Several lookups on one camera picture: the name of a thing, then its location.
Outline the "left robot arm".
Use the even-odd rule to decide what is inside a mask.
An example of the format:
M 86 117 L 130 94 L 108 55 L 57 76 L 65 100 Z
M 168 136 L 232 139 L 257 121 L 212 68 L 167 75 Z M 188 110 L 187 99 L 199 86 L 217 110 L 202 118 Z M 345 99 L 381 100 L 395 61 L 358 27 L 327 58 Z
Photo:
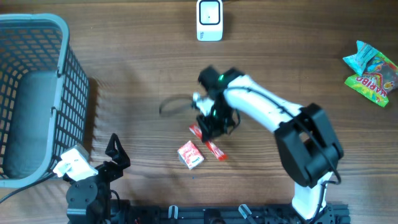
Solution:
M 110 183 L 131 165 L 117 134 L 112 134 L 105 154 L 111 158 L 95 167 L 97 175 L 71 181 L 67 191 L 67 217 L 71 224 L 127 223 L 130 203 L 121 200 Z

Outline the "red candy bar wrapper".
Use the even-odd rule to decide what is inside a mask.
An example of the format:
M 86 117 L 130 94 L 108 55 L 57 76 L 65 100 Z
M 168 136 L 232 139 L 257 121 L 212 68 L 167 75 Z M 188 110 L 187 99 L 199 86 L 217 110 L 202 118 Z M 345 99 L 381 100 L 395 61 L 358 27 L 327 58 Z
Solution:
M 189 130 L 199 139 L 202 139 L 203 134 L 201 129 L 199 128 L 198 125 L 192 124 L 189 126 Z M 219 161 L 225 161 L 227 160 L 228 156 L 218 147 L 216 146 L 212 141 L 205 141 L 204 145 L 211 151 L 211 153 L 219 160 Z

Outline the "teal tissue wipes pack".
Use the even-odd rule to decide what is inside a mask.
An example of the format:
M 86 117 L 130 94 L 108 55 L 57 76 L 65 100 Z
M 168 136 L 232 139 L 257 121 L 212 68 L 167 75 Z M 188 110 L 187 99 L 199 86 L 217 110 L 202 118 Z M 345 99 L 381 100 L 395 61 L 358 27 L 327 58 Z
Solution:
M 368 62 L 375 57 L 379 51 L 373 46 L 361 41 L 356 41 L 357 52 L 353 55 L 343 57 L 343 61 L 358 75 L 362 75 Z

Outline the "green Haribo gummy bag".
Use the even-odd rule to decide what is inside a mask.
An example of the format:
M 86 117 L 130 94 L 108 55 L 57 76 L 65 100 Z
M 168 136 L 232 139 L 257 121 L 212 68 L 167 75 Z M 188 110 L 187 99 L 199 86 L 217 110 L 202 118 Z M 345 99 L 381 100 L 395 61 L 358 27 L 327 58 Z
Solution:
M 385 107 L 389 102 L 388 93 L 397 89 L 397 65 L 379 52 L 368 62 L 362 75 L 348 77 L 345 85 Z

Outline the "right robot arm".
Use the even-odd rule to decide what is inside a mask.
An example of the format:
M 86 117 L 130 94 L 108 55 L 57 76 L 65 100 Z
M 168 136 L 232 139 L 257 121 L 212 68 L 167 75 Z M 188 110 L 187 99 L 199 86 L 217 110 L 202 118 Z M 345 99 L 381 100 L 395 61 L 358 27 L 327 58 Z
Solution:
M 234 115 L 250 116 L 275 137 L 282 166 L 295 182 L 294 210 L 309 223 L 318 221 L 326 188 L 341 184 L 336 168 L 344 155 L 325 111 L 315 103 L 302 106 L 280 98 L 235 68 L 219 73 L 209 66 L 198 82 L 206 91 L 193 96 L 201 141 L 231 134 L 240 124 Z

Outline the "small red white carton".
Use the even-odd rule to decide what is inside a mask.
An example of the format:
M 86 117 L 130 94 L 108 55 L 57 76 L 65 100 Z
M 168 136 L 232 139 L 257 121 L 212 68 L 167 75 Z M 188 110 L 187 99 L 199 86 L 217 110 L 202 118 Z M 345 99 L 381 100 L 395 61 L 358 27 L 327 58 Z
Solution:
M 205 158 L 191 141 L 185 143 L 177 150 L 178 158 L 189 170 L 201 164 Z

